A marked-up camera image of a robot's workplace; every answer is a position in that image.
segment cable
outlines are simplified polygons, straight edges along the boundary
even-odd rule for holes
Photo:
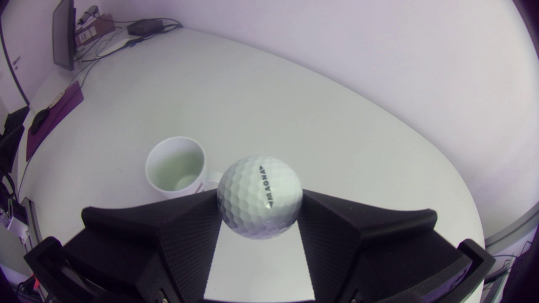
[[[98,45],[98,48],[95,49],[95,57],[96,57],[96,58],[99,57],[99,52],[105,50],[105,49],[107,48],[107,45],[109,44],[109,42],[112,41],[112,39],[113,39],[116,35],[120,34],[120,33],[121,33],[122,31],[124,31],[126,28],[127,28],[127,27],[121,27],[121,30],[115,32],[114,35],[112,35],[109,39],[104,40],[104,41],[101,41],[101,43]],[[101,48],[101,44],[103,44],[103,42],[105,42],[105,47],[103,47],[102,50],[99,50],[99,49]]]
[[[521,257],[519,256],[515,256],[514,254],[497,254],[495,256],[493,256],[494,258],[498,258],[498,257],[512,257],[512,258],[517,258],[518,260],[520,261],[524,261],[524,259],[522,259]]]
[[[168,33],[170,31],[173,31],[175,29],[179,29],[180,27],[178,25],[175,25],[175,24],[169,24],[169,25],[166,25],[163,29],[166,29],[167,27],[170,27],[172,26],[172,28],[170,30],[162,30],[160,32],[157,32],[157,33],[153,33],[152,35],[148,36],[148,37],[140,37],[140,38],[137,38],[137,39],[132,39],[132,40],[129,40],[127,41],[123,46],[121,46],[119,49],[117,50],[114,50],[106,55],[103,55],[103,56],[100,56],[100,57],[97,57],[95,59],[90,59],[90,60],[83,60],[81,62],[92,62],[92,61],[98,61],[98,60],[101,60],[103,58],[106,58],[110,55],[112,55],[113,53],[116,53],[116,52],[119,52],[123,49],[126,49],[132,45],[135,45],[137,43],[140,43],[140,42],[143,42],[143,41],[146,41],[146,40],[149,40],[149,39],[152,39],[154,36],[156,35],[159,35],[159,34],[162,34],[162,33]]]
[[[91,14],[89,12],[84,12],[84,13],[87,13],[88,15],[93,16],[96,19],[107,21],[107,22],[114,22],[114,23],[135,23],[135,22],[140,21],[140,20],[135,20],[135,21],[114,21],[114,20],[109,20],[109,19],[104,19],[104,18],[98,17],[98,16],[93,15],[93,14]],[[182,25],[182,23],[180,23],[180,21],[178,21],[176,19],[172,19],[172,18],[149,18],[149,19],[141,19],[141,20],[170,20],[170,21],[176,22],[180,27],[183,27],[183,25]]]
[[[15,295],[17,296],[17,299],[19,298],[19,291],[20,291],[20,287],[23,286],[24,282],[21,282],[19,283],[19,285],[17,285],[17,292],[15,293]]]
[[[114,28],[114,29],[124,29],[125,27],[115,26],[115,27],[113,27],[113,28]],[[97,39],[97,40],[95,41],[95,43],[92,44],[92,46],[90,46],[90,47],[84,52],[84,54],[82,54],[79,58],[75,59],[75,61],[76,61],[76,60],[79,60],[79,59],[81,59],[81,58],[83,58],[83,57],[84,57],[84,56],[85,56],[85,55],[86,55],[86,54],[87,54],[87,53],[88,53],[88,52],[89,52],[89,51],[90,51],[90,50],[91,50],[91,49],[92,49],[98,42],[99,42],[99,40],[101,40],[101,39],[102,39],[104,36],[106,36],[106,35],[107,35],[107,34],[102,35],[101,37],[99,37],[99,39]]]

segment black cable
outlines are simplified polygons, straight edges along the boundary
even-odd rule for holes
[[[138,22],[140,20],[134,20],[134,21],[114,21],[114,20],[109,20],[109,19],[104,19],[104,18],[100,18],[96,15],[93,15],[89,12],[84,12],[84,13],[87,13],[88,15],[96,18],[96,19],[99,19],[99,20],[103,20],[103,21],[107,21],[107,22],[114,22],[114,23],[135,23],[135,22]],[[176,22],[180,27],[183,27],[182,23],[176,19],[172,19],[172,18],[149,18],[149,19],[141,19],[141,20],[170,20],[170,21],[174,21]]]
[[[113,27],[113,28],[114,28],[114,29],[124,29],[125,27],[115,26],[115,27]],[[92,44],[92,46],[90,46],[90,48],[88,48],[88,49],[84,52],[84,54],[82,54],[81,56],[79,56],[79,58],[77,58],[77,59],[75,59],[75,60],[79,60],[79,59],[83,58],[83,57],[84,57],[84,56],[85,56],[85,55],[86,55],[86,54],[87,54],[87,53],[88,53],[88,52],[89,52],[89,51],[90,51],[90,50],[91,50],[91,49],[92,49],[98,42],[99,42],[99,40],[101,40],[101,39],[102,39],[104,36],[106,36],[106,35],[107,35],[107,34],[105,34],[105,35],[99,37],[99,39],[97,39],[97,40],[95,41],[95,43]]]
[[[101,41],[101,43],[98,45],[98,48],[95,49],[95,57],[97,58],[99,56],[99,52],[105,50],[107,48],[107,45],[109,44],[110,41],[112,41],[112,39],[114,39],[114,37],[116,37],[116,35],[119,35],[124,29],[126,29],[127,27],[121,27],[121,30],[119,31],[116,31],[114,33],[114,35],[112,35],[109,39],[107,40],[104,40],[104,41]],[[105,47],[103,47],[102,50],[99,50],[99,48],[101,47],[101,44],[103,44],[103,42],[105,42]]]
[[[170,27],[172,26],[172,28],[170,30],[164,30],[166,29],[167,27]],[[82,60],[81,62],[93,62],[93,61],[98,61],[98,60],[101,60],[103,58],[106,58],[110,55],[112,55],[113,53],[116,53],[116,52],[119,52],[123,49],[126,49],[136,43],[140,43],[140,42],[143,42],[143,41],[146,41],[146,40],[149,40],[149,39],[152,39],[154,36],[156,35],[159,35],[159,34],[162,34],[162,33],[168,33],[170,31],[173,31],[175,29],[179,29],[180,27],[176,24],[169,24],[169,25],[166,25],[163,30],[161,30],[160,32],[157,32],[157,33],[153,33],[152,35],[148,36],[148,37],[140,37],[140,38],[137,38],[137,39],[132,39],[132,40],[129,40],[127,41],[123,46],[121,46],[119,49],[117,50],[114,50],[106,55],[103,55],[103,56],[100,56],[100,57],[97,57],[97,58],[94,58],[94,59],[90,59],[90,60]]]
[[[21,282],[19,283],[19,285],[17,285],[17,292],[15,293],[15,295],[17,296],[17,299],[19,298],[19,291],[20,291],[20,287],[23,286],[24,282]]]
[[[512,258],[517,258],[518,260],[520,261],[524,261],[524,259],[522,259],[521,257],[519,256],[515,256],[514,254],[497,254],[495,256],[493,256],[494,258],[497,258],[497,257],[512,257]]]
[[[13,77],[13,81],[15,81],[15,85],[17,85],[17,88],[19,89],[20,95],[24,99],[24,103],[26,105],[30,105],[30,102],[28,101],[28,98],[24,94],[23,88],[20,86],[19,80],[17,80],[17,75],[15,75],[15,71],[13,70],[13,66],[11,66],[11,61],[9,60],[8,55],[8,49],[5,47],[5,41],[4,41],[4,33],[2,32],[2,19],[0,18],[0,40],[2,42],[2,48],[4,50],[5,60],[8,62],[9,71],[11,72],[11,76]]]

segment golf ball dimple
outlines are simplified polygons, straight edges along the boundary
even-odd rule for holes
[[[253,156],[226,170],[217,198],[223,220],[234,232],[269,239],[294,224],[303,190],[290,166],[274,157]]]

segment white surface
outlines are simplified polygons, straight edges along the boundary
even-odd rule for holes
[[[466,182],[485,236],[539,201],[539,61],[511,0],[103,1],[282,56],[426,137]]]
[[[47,106],[69,79],[51,75],[34,104]],[[438,213],[436,230],[453,245],[465,238],[483,244],[472,197],[439,150],[360,95],[266,52],[177,30],[100,62],[82,92],[84,102],[41,144],[22,185],[21,196],[36,203],[43,237],[66,243],[83,228],[80,212],[89,205],[161,200],[146,181],[146,157],[160,141],[185,135],[204,146],[210,171],[224,171],[245,156],[273,155],[294,168],[305,189],[390,209],[431,208]],[[208,287],[206,295],[312,298],[305,256],[288,247],[300,243],[296,228],[268,246],[226,231],[219,235],[210,281],[228,287]],[[283,250],[282,262],[259,263]],[[243,274],[231,279],[230,266]],[[294,284],[281,284],[290,268],[298,269]],[[244,285],[256,287],[238,292]],[[255,291],[269,285],[271,300]]]
[[[223,221],[251,239],[270,239],[287,231],[298,217],[302,198],[296,173],[271,156],[239,160],[225,171],[217,188]]]

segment oval table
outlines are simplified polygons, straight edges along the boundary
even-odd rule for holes
[[[51,75],[32,108],[48,105],[71,77]],[[204,146],[209,170],[272,155],[305,189],[389,209],[430,208],[438,213],[435,230],[450,243],[471,238],[483,245],[472,197],[439,150],[369,100],[267,52],[180,29],[97,63],[82,92],[84,101],[43,141],[22,183],[43,237],[69,241],[90,205],[163,200],[144,163],[157,143],[184,135]],[[19,165],[19,181],[23,171]],[[467,302],[479,302],[480,288]],[[264,241],[222,226],[205,297],[313,299],[297,225]]]

